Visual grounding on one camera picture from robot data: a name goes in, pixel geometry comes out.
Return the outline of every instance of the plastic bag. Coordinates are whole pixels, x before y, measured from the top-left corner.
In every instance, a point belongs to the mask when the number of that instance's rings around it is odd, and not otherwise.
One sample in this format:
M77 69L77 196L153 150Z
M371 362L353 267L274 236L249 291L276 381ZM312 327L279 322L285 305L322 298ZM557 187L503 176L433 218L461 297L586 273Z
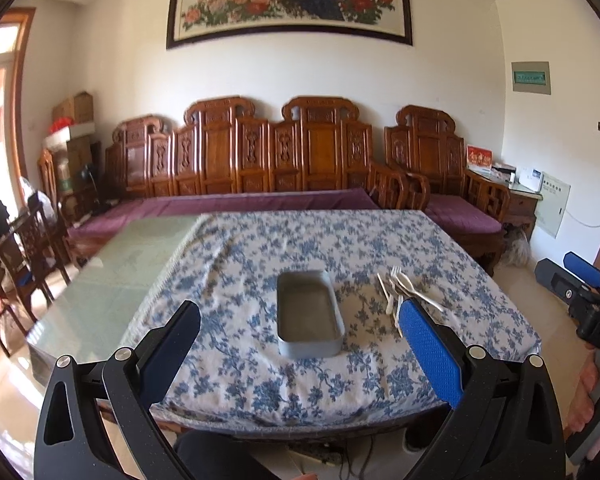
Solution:
M526 267L531 258L531 246L522 228L516 227L509 231L504 241L507 248L500 263L512 267Z
M38 200L40 200L40 203L42 204L42 213L45 215L46 221L51 225L56 225L56 222L58 222L58 216L56 215L56 211L51 203L51 199L42 191L36 191L31 183L23 176L20 177L20 185L22 186L25 202L30 196L32 196L34 193L37 193Z

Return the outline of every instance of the wooden door frame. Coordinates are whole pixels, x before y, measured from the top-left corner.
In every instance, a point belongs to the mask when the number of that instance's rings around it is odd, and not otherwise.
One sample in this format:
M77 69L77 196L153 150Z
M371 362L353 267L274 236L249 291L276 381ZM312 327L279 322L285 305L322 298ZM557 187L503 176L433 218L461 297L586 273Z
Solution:
M10 106L10 124L5 124L9 132L11 144L11 156L15 161L13 171L16 174L16 184L20 199L24 202L24 192L20 185L20 177L27 178L27 164L24 158L24 144L22 141L22 75L24 72L24 59L27 52L27 43L29 42L29 33L33 16L36 13L34 7L11 7L0 18L0 25L18 25L18 37L13 50L13 71L11 76L11 102Z

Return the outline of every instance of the tablecloth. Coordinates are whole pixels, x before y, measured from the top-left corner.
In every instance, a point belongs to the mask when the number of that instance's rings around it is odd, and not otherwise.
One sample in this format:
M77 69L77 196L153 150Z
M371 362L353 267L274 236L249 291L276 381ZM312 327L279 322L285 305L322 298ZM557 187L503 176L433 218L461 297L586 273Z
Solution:
M200 215L122 340L136 345L183 300L200 307L200 334L152 413L192 428L291 434L385 423L436 405L385 314L376 273L393 265L453 309L465 344L507 360L539 352L538 334L510 299L419 211ZM291 361L278 352L276 279L303 269L324 269L333 283L347 330L336 357Z

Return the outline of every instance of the human hand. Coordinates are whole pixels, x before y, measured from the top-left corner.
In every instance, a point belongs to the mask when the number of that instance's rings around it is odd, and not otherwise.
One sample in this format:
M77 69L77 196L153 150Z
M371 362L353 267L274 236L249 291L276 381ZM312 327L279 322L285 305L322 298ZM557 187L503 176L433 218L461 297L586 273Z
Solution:
M594 347L587 344L587 348L593 350ZM567 425L568 428L573 431L573 433L581 432L585 425L588 424L593 418L594 404L589 395L593 391L593 388L596 387L598 378L600 376L594 358L594 352L590 352L587 356L584 366L582 367L582 370L580 371L580 380L578 381L578 386L576 387L576 393L573 396L571 405L569 406ZM593 460L599 451L600 438L591 447L591 450L589 450L587 458L589 460Z

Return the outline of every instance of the wooden armrest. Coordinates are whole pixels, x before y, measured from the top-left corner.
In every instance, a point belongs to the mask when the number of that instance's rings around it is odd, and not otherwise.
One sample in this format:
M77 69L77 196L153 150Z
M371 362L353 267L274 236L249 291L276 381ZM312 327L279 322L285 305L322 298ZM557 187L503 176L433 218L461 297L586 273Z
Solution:
M389 161L388 166L391 170L402 173L407 180L407 200L404 209L417 209L419 211L424 211L427 208L427 205L429 205L429 199L431 197L429 179L422 174L405 170L393 161Z
M93 187L85 187L63 196L58 203L58 212L64 225L71 226L86 214L91 213L96 198L96 190Z
M367 192L382 209L424 210L429 202L429 181L424 176L372 160Z
M464 199L480 211L502 223L509 210L511 193L507 186L498 184L473 171L465 171Z

